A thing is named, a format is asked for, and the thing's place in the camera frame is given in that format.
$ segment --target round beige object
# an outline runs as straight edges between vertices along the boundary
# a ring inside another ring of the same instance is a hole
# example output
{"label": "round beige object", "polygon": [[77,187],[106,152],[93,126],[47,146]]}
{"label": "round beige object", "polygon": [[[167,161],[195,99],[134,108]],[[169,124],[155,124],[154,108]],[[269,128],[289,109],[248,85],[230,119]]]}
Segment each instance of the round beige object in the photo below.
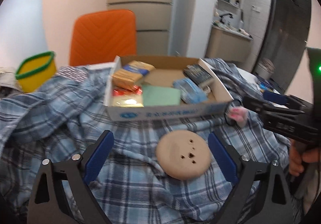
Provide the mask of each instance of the round beige object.
{"label": "round beige object", "polygon": [[211,164],[206,142],[184,130],[164,135],[156,147],[156,157],[169,176],[182,181],[201,176]]}

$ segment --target black faucet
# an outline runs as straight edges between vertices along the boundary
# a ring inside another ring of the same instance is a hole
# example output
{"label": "black faucet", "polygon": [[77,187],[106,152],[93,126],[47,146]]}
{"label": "black faucet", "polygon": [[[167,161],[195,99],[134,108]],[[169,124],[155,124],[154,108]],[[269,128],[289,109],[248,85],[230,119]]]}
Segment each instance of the black faucet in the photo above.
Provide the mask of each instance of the black faucet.
{"label": "black faucet", "polygon": [[229,15],[230,18],[233,18],[233,14],[232,14],[232,13],[225,13],[225,14],[220,15],[219,17],[220,17],[221,19],[220,19],[219,21],[220,21],[222,24],[224,24],[223,17],[224,17],[224,16],[227,16],[227,15]]}

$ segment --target silver bolt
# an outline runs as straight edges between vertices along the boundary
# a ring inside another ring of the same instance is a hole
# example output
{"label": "silver bolt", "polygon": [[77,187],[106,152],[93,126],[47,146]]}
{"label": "silver bolt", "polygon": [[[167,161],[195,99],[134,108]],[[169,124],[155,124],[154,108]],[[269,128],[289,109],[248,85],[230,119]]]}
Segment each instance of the silver bolt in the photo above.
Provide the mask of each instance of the silver bolt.
{"label": "silver bolt", "polygon": [[278,162],[277,160],[273,160],[273,161],[272,161],[272,165],[273,165],[273,166],[279,166],[279,162]]}
{"label": "silver bolt", "polygon": [[44,159],[44,160],[42,161],[42,164],[43,164],[43,165],[47,165],[49,162],[50,162],[49,159]]}
{"label": "silver bolt", "polygon": [[74,161],[78,161],[80,159],[80,154],[74,154],[71,158],[74,160]]}
{"label": "silver bolt", "polygon": [[250,160],[250,157],[248,155],[242,155],[242,160],[243,161],[249,161]]}

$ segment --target orange chair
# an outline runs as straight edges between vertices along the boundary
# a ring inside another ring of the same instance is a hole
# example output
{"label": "orange chair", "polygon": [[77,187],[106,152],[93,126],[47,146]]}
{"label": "orange chair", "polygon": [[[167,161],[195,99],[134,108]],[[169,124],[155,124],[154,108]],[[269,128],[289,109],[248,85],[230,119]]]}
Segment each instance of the orange chair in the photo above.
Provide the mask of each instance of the orange chair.
{"label": "orange chair", "polygon": [[112,62],[136,54],[135,14],[130,10],[107,10],[79,17],[71,41],[71,66]]}

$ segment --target plaid tablecloth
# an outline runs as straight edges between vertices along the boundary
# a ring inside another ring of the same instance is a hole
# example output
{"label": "plaid tablecloth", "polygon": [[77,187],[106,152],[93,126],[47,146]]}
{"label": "plaid tablecloth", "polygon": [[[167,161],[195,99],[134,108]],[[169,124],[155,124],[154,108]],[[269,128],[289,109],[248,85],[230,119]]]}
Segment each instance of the plaid tablecloth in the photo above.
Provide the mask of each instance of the plaid tablecloth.
{"label": "plaid tablecloth", "polygon": [[[260,97],[234,65],[220,59],[207,61],[234,98],[241,99],[245,93]],[[82,153],[105,129],[114,133],[115,145],[90,188],[113,224],[207,221],[223,205],[232,186],[214,159],[197,179],[179,181],[164,173],[155,148],[170,131],[193,131],[204,140],[215,131],[253,160],[278,159],[283,167],[288,164],[288,140],[264,130],[253,112],[242,129],[212,116],[112,122],[102,104],[110,70],[80,69],[87,74],[83,82],[56,75],[37,92],[0,100],[0,192],[22,220],[41,161],[58,162]],[[68,188],[66,192],[72,211],[81,220]]]}

